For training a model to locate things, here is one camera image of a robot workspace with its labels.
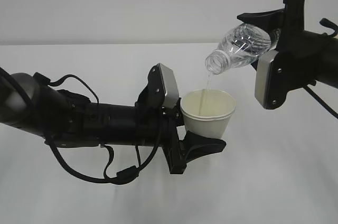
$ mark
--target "black cable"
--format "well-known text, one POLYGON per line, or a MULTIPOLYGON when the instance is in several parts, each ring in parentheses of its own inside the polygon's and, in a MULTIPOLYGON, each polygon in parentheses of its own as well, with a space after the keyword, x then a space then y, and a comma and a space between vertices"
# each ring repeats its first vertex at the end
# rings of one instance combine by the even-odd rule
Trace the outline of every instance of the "black cable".
POLYGON ((105 147, 108 150, 108 154, 109 154, 109 160, 104 169, 104 178, 109 179, 110 177, 107 175, 107 168, 110 166, 110 164, 112 163, 114 159, 114 149, 111 146, 107 146, 107 145, 104 145, 103 147, 105 147))
POLYGON ((338 119, 338 113, 335 112, 329 105, 324 102, 322 98, 320 98, 311 88, 308 86, 305 86, 304 89, 313 97, 317 102, 319 102, 320 105, 323 106, 324 109, 326 109, 332 116, 338 119))
POLYGON ((139 154, 139 149, 138 149, 137 145, 135 146, 135 150, 136 150, 136 155, 137 155, 138 167, 140 167, 141 166, 141 156, 139 154))
POLYGON ((49 86, 58 87, 59 85, 63 84, 64 81, 67 80, 68 78, 74 78, 74 79, 77 79, 78 81, 80 81, 93 94, 93 96, 95 96, 96 102, 97 102, 97 104, 99 104, 99 98, 95 94, 95 92, 83 80, 81 80, 76 75, 67 74, 67 75, 63 76, 62 78, 60 78, 59 80, 49 83, 49 86))
MULTIPOLYGON (((67 171, 69 174, 71 174, 72 176, 75 176, 76 178, 79 178, 81 180, 87 181, 87 182, 91 182, 91 183, 112 183, 112 184, 116 184, 116 185, 120 185, 120 184, 126 184, 129 183, 131 181, 133 181, 135 178, 138 177, 139 172, 144 169, 149 162, 152 160, 152 158, 154 157, 159 143, 161 141, 161 130, 162 130, 162 123, 159 124, 158 126, 158 133, 157 133, 157 140, 156 143, 153 147, 152 152, 150 153, 149 157, 146 159, 146 161, 141 164, 141 166, 137 169, 137 172, 134 172, 133 175, 129 175, 128 177, 124 178, 124 179, 119 179, 118 177, 115 178, 93 178, 91 176, 87 176, 84 174, 81 174, 79 172, 77 172, 76 170, 74 170, 73 168, 71 168, 66 161, 63 159, 61 153, 59 152, 57 146, 55 145, 50 133, 48 130, 46 130, 45 128, 45 124, 43 122, 43 120, 40 117, 40 114, 37 112, 37 110, 34 107, 34 104, 32 103, 31 99, 29 98, 29 96, 27 95, 26 91, 20 86, 20 84, 10 75, 8 74, 4 69, 2 69, 0 67, 0 76, 3 77, 6 81, 8 81, 9 84, 12 85, 12 87, 18 92, 18 94, 21 96, 21 98, 23 99, 23 101, 25 102, 25 104, 27 105, 28 109, 31 110, 31 112, 33 113, 36 122, 38 124, 38 126, 40 126, 40 129, 43 133, 43 136, 45 137, 52 153, 54 154, 56 160, 60 163, 60 165, 63 167, 63 169, 65 171, 67 171)), ((58 80, 57 82, 61 82, 62 80, 64 81, 66 78, 62 77, 60 80, 58 80)), ((112 159, 114 158, 114 155, 110 154, 110 158, 108 161, 108 164, 106 165, 105 171, 107 169, 107 167, 109 166, 109 164, 112 162, 112 159)))

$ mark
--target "black hook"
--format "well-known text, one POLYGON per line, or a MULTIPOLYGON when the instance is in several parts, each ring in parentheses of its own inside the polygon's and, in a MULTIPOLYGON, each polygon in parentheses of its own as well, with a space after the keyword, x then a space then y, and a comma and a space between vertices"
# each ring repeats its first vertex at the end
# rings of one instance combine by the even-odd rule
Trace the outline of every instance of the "black hook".
POLYGON ((220 153, 226 146, 225 141, 221 139, 206 138, 189 130, 186 132, 182 143, 187 163, 205 155, 220 153))
POLYGON ((334 38, 338 35, 338 26, 328 20, 327 18, 322 18, 319 22, 321 26, 328 27, 329 29, 333 30, 334 32, 331 35, 328 35, 327 33, 323 33, 323 35, 327 38, 334 38))

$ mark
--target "cup rim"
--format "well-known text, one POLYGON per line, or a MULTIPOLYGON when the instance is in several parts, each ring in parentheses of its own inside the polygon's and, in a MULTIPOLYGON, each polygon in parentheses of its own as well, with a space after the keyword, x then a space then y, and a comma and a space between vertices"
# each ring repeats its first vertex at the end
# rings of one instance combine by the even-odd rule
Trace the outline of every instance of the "cup rim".
POLYGON ((218 91, 218 92, 222 92, 222 93, 224 93, 224 94, 230 96, 230 97, 232 98, 232 100, 234 101, 234 108, 233 108, 233 110, 232 110, 231 112, 229 112, 229 113, 226 113, 226 114, 224 114, 224 115, 219 115, 219 116, 198 116, 198 115, 191 115, 191 114, 187 113, 187 112, 184 110, 184 108, 182 107, 183 99, 184 99, 188 94, 190 94, 190 93, 197 92, 197 91, 202 91, 202 90, 204 90, 204 88, 202 88, 202 89, 196 89, 196 90, 190 91, 190 92, 188 92, 184 97, 182 97, 181 102, 180 102, 180 108, 181 108, 181 111, 182 111, 182 114, 183 114, 183 115, 185 115, 185 116, 187 116, 187 117, 190 117, 190 118, 192 118, 192 119, 194 119, 194 120, 199 120, 199 121, 223 120, 223 119, 226 119, 226 118, 230 117, 230 116, 234 113, 234 111, 236 110, 237 102, 236 102, 236 100, 233 98, 232 95, 230 95, 229 93, 227 93, 227 92, 225 92, 225 91, 223 91, 223 90, 219 90, 219 89, 209 89, 209 90, 216 90, 216 91, 218 91))

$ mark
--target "bottle neck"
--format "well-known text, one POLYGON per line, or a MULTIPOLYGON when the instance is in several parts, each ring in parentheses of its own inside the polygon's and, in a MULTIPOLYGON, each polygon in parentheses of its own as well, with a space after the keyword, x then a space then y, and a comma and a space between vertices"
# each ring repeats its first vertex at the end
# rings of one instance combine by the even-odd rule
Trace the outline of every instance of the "bottle neck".
POLYGON ((230 56, 216 49, 205 59, 205 66, 212 74, 221 74, 231 68, 230 56))
POLYGON ((277 46, 279 36, 280 36, 280 29, 275 29, 268 34, 269 34, 270 39, 271 39, 271 47, 270 47, 269 50, 273 50, 277 46))

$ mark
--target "black mount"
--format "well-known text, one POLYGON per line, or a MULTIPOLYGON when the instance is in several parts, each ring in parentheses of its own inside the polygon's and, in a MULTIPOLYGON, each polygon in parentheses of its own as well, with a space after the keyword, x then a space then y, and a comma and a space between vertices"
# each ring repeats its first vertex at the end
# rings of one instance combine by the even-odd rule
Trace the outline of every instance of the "black mount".
MULTIPOLYGON (((332 34, 305 31, 305 0, 283 2, 284 9, 237 16, 239 20, 268 33, 274 29, 281 30, 276 47, 278 54, 273 62, 271 60, 266 75, 267 109, 280 107, 289 91, 315 85, 316 80, 338 88, 338 39, 334 38, 338 34, 338 26, 323 18, 320 24, 332 29, 332 34)), ((256 61, 252 64, 256 70, 258 63, 256 61)))

